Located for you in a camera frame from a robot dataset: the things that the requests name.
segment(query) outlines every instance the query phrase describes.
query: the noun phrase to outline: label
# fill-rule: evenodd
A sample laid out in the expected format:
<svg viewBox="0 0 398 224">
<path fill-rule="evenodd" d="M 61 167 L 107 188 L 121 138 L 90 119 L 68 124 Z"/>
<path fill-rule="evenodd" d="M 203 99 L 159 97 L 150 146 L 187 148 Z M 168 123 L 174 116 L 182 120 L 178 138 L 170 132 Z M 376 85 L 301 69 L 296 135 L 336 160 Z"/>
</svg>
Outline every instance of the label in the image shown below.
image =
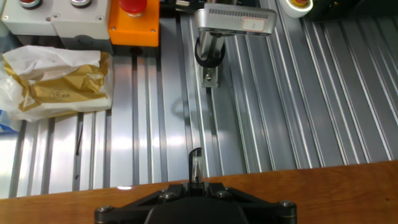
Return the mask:
<svg viewBox="0 0 398 224">
<path fill-rule="evenodd" d="M 265 28 L 265 19 L 243 18 L 242 30 L 262 32 Z"/>
</svg>

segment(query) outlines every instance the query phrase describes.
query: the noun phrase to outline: printed logo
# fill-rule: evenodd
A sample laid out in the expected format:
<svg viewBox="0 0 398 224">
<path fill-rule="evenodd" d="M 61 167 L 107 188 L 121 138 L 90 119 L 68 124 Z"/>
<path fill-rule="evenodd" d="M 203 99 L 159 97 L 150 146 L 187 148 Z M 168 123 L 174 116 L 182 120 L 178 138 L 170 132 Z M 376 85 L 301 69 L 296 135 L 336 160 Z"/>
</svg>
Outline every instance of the printed logo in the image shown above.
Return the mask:
<svg viewBox="0 0 398 224">
<path fill-rule="evenodd" d="M 62 90 L 53 90 L 50 93 L 50 99 L 70 98 L 69 93 L 63 93 Z"/>
</svg>

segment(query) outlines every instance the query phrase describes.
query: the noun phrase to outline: metal bracket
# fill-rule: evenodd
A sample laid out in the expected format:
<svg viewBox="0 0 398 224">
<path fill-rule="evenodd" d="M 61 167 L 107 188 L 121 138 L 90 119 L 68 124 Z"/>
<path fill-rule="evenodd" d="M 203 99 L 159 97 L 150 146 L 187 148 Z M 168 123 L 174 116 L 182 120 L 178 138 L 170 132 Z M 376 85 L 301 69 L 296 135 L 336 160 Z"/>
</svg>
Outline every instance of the metal bracket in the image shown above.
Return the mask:
<svg viewBox="0 0 398 224">
<path fill-rule="evenodd" d="M 268 36 L 274 31 L 276 12 L 255 7 L 206 3 L 195 13 L 200 36 L 195 58 L 200 65 L 203 88 L 218 86 L 219 71 L 225 54 L 225 37 L 241 34 Z"/>
</svg>

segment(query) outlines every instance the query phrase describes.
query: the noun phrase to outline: white plastic bag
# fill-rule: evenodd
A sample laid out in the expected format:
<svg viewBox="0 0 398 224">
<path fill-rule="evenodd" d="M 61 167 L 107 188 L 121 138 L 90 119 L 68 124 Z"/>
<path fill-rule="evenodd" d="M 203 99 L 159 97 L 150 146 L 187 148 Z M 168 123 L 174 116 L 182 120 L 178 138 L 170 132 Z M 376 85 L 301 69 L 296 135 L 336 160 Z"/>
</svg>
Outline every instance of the white plastic bag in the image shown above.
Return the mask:
<svg viewBox="0 0 398 224">
<path fill-rule="evenodd" d="M 0 110 L 33 122 L 112 106 L 112 57 L 99 51 L 25 46 L 3 55 Z"/>
<path fill-rule="evenodd" d="M 0 134 L 9 132 L 19 132 L 22 121 L 11 121 L 5 111 L 0 110 Z"/>
</svg>

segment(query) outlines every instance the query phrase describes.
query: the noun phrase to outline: bolt head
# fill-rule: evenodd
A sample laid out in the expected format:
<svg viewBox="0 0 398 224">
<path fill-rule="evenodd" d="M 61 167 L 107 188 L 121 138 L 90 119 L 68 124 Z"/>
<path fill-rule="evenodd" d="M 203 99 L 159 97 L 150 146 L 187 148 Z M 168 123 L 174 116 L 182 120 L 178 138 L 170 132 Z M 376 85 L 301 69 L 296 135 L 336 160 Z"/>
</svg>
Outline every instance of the bolt head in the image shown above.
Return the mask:
<svg viewBox="0 0 398 224">
<path fill-rule="evenodd" d="M 219 198 L 219 199 L 228 198 L 230 196 L 232 196 L 231 193 L 229 193 L 229 192 L 227 192 L 225 190 L 219 190 L 216 193 L 216 197 Z"/>
<path fill-rule="evenodd" d="M 208 81 L 208 82 L 210 82 L 210 80 L 211 80 L 211 75 L 210 75 L 210 73 L 206 73 L 206 75 L 205 75 L 205 80 Z"/>
<path fill-rule="evenodd" d="M 113 207 L 110 206 L 110 205 L 104 205 L 104 206 L 101 206 L 100 208 L 97 208 L 97 211 L 99 211 L 99 212 L 107 212 L 107 211 L 111 210 L 112 208 Z"/>
<path fill-rule="evenodd" d="M 290 206 L 294 205 L 293 202 L 288 201 L 288 200 L 280 201 L 279 204 L 280 204 L 281 206 L 283 206 L 283 207 L 290 207 Z"/>
<path fill-rule="evenodd" d="M 175 198 L 177 195 L 173 192 L 164 192 L 164 194 L 161 194 L 159 197 L 164 198 L 164 199 L 172 199 Z"/>
</svg>

